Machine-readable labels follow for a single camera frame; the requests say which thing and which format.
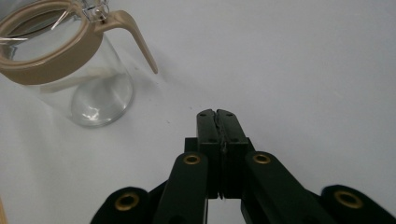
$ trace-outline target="white table surface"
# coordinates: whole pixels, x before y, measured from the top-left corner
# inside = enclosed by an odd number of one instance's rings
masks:
[[[84,129],[0,76],[0,196],[10,224],[89,223],[106,197],[168,178],[202,110],[236,114],[307,188],[358,189],[396,216],[396,1],[113,0],[108,36],[134,79],[116,122]],[[243,223],[239,202],[208,223]]]

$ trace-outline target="glass pitcher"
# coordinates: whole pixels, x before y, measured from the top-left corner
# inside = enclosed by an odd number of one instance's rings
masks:
[[[134,19],[110,12],[107,0],[4,1],[0,12],[0,73],[76,124],[119,118],[133,95],[131,76],[104,34],[128,30],[152,71],[157,66]]]

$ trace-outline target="beige pitcher handle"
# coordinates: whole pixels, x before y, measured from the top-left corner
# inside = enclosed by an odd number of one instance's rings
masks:
[[[96,33],[103,33],[114,28],[123,28],[131,33],[137,43],[137,46],[140,48],[146,60],[148,61],[152,71],[157,74],[157,64],[155,63],[154,58],[152,57],[149,48],[143,39],[136,22],[134,21],[134,18],[122,10],[112,11],[108,14],[108,17],[104,21],[97,21],[94,31]]]

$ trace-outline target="black metal bracket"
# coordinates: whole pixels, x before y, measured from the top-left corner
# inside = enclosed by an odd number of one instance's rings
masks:
[[[197,115],[197,137],[186,138],[169,179],[146,192],[111,194],[92,224],[203,224],[208,199],[240,199],[246,223],[396,223],[361,192],[345,186],[306,190],[273,155],[256,151],[236,115]]]

